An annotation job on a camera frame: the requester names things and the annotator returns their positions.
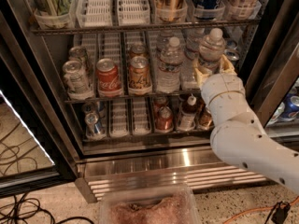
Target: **refrigerator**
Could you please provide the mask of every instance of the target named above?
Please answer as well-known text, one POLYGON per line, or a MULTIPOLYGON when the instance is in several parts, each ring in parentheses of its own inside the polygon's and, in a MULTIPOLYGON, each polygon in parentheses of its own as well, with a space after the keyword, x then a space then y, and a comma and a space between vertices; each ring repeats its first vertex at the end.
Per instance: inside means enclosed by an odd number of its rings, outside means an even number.
MULTIPOLYGON (((290 90, 298 87, 297 0, 259 0, 257 16, 245 20, 132 25, 121 24, 113 17, 111 24, 81 27, 79 23, 85 20, 77 14, 75 25, 62 29, 40 28, 35 21, 34 0, 0 1, 0 89, 51 163, 3 175, 1 196, 74 181, 86 201, 94 203, 105 193, 124 189, 187 183, 197 191, 271 182, 261 174, 221 161, 210 146, 212 128, 157 133, 152 101, 165 94, 155 90, 154 71, 152 92, 140 96, 130 93, 125 67, 129 45, 136 39, 148 46, 152 63, 156 35, 161 30, 173 30, 184 42, 190 29, 219 27, 226 38, 237 39, 239 61, 235 71, 244 82, 249 105, 271 138, 299 149, 298 115, 291 121, 269 123, 290 90), (69 59, 69 50, 82 44, 88 47, 93 65, 105 56, 119 60, 123 72, 121 95, 101 96, 94 86, 94 97, 70 99, 62 66, 69 59), (100 101, 106 107, 102 119, 105 136, 100 140, 88 136, 81 111, 88 101, 100 101), (113 117, 118 105, 122 107, 121 126, 113 117), (140 123, 135 118, 138 114, 140 123)), ((116 12, 117 0, 110 1, 112 13, 116 12)), ((179 96, 188 93, 200 95, 200 90, 180 88, 166 96, 175 107, 179 96)))

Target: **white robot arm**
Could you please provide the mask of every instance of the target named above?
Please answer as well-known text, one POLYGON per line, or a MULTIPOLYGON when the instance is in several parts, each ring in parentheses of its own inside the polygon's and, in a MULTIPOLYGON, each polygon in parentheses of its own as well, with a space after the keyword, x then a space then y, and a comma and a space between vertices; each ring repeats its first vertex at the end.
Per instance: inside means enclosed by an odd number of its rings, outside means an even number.
POLYGON ((264 175, 299 194, 299 154, 272 140, 250 109, 242 81, 216 74, 202 86, 215 128, 211 146, 226 163, 264 175))

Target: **orange cable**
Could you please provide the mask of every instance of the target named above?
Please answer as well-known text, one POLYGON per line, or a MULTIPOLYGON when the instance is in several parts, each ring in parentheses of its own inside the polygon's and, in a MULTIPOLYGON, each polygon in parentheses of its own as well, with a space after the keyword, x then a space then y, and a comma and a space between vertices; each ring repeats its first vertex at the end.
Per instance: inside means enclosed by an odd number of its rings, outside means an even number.
MULTIPOLYGON (((292 201, 292 202, 290 203, 290 206, 295 205, 295 204, 297 204, 297 203, 299 203, 299 196, 298 196, 294 201, 292 201)), ((231 218, 229 218, 228 220, 226 220, 225 222, 223 222, 223 224, 228 224, 228 223, 230 223, 231 221, 237 219, 238 217, 241 217, 241 216, 243 216, 243 215, 245 215, 245 214, 248 214, 248 213, 262 212, 262 211, 269 211, 269 210, 271 210, 272 208, 273 208, 273 206, 266 206, 266 207, 252 208, 252 209, 250 209, 250 210, 246 210, 246 211, 244 211, 244 212, 241 212, 241 213, 239 213, 239 214, 234 215, 233 217, 231 217, 231 218)))

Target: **plastic water bottle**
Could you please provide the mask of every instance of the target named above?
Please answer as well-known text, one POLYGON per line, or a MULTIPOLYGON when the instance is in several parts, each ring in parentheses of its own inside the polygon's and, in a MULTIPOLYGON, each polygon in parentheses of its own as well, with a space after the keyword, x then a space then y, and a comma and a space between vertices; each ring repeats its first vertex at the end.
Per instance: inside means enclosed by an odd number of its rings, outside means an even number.
POLYGON ((175 36, 171 30, 162 30, 157 37, 156 56, 160 57, 161 51, 166 47, 171 37, 175 36))
POLYGON ((222 35, 221 29, 213 28, 199 45, 199 65, 209 69, 213 74, 217 73, 225 50, 225 40, 222 35))
POLYGON ((190 60, 198 57, 199 44, 205 36, 205 28, 192 30, 187 35, 185 55, 190 60))
POLYGON ((194 119, 197 113, 196 97, 193 95, 181 104, 178 112, 178 129, 183 131, 191 130, 194 127, 194 119))
POLYGON ((170 93, 179 90, 179 76, 183 62, 183 49, 179 39, 173 36, 158 59, 157 91, 170 93))

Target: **terrazzo floor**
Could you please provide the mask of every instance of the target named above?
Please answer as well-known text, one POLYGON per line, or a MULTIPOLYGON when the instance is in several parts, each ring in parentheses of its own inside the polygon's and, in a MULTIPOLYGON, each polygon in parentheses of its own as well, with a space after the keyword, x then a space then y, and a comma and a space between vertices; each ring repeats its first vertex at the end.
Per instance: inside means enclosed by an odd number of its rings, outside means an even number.
MULTIPOLYGON (((225 221, 251 208, 272 207, 282 201, 291 203, 297 197, 296 194, 280 185, 201 190, 200 193, 194 196, 201 224, 264 224, 270 210, 246 214, 230 222, 225 221)), ((40 207, 47 209, 54 216, 56 223, 69 217, 80 216, 90 219, 94 224, 105 224, 99 223, 100 203, 86 203, 74 183, 33 191, 26 198, 37 198, 40 201, 40 207)), ((10 203, 13 203, 12 197, 0 200, 0 206, 10 203)), ((23 211, 30 210, 30 206, 25 205, 22 209, 23 211)), ((27 223, 50 224, 51 222, 49 215, 38 213, 29 218, 27 223)), ((86 224, 90 222, 86 220, 71 220, 65 223, 86 224)), ((266 223, 271 224, 274 222, 269 220, 266 223)), ((299 203, 292 205, 284 223, 299 223, 299 203)))

